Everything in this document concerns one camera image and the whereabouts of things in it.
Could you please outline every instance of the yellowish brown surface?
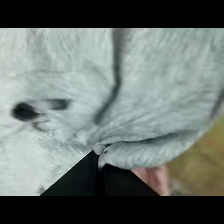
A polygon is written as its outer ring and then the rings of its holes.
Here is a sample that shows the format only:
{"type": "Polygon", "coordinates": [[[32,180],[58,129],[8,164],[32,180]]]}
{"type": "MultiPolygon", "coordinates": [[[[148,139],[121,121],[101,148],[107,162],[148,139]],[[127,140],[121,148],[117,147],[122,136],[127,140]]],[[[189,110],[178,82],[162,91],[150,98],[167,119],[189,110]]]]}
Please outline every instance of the yellowish brown surface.
{"type": "Polygon", "coordinates": [[[169,167],[194,195],[224,196],[224,116],[169,167]]]}

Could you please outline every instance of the eye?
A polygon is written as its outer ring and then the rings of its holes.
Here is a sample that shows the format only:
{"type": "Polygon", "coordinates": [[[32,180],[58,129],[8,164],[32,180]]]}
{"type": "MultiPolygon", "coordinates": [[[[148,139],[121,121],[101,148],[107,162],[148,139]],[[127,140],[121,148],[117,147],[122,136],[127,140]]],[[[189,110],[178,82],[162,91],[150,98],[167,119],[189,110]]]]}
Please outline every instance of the eye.
{"type": "Polygon", "coordinates": [[[29,104],[19,103],[13,108],[12,116],[17,120],[26,122],[37,118],[39,114],[29,104]]]}

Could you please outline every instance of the pink skin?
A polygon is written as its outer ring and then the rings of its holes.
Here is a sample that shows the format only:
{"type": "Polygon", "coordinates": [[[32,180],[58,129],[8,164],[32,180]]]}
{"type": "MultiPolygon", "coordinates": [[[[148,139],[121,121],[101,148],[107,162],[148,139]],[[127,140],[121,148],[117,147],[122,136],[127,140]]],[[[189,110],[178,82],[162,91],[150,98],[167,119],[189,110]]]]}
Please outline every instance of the pink skin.
{"type": "Polygon", "coordinates": [[[169,196],[169,175],[165,165],[155,168],[137,168],[132,172],[161,196],[169,196]]]}

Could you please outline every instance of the heather gray sweatshirt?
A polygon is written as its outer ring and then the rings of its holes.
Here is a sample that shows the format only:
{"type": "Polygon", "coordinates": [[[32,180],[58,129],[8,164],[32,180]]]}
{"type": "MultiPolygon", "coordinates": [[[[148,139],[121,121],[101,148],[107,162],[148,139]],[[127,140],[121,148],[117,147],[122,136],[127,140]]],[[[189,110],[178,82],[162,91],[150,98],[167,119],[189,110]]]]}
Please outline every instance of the heather gray sweatshirt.
{"type": "Polygon", "coordinates": [[[123,169],[180,155],[223,111],[223,38],[218,28],[0,29],[0,194],[38,194],[91,150],[123,169]],[[18,103],[38,116],[12,116],[18,103]]]}

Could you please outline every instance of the clothing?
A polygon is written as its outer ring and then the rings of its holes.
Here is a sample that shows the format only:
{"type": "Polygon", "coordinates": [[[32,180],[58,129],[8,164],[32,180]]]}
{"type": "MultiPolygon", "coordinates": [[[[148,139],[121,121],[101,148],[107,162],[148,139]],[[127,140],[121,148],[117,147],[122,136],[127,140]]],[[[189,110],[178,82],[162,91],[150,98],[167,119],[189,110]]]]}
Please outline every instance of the clothing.
{"type": "Polygon", "coordinates": [[[0,29],[0,194],[36,195],[91,150],[100,167],[128,170],[183,153],[223,112],[223,37],[222,28],[0,29]],[[40,116],[16,119],[18,103],[40,116]]]}

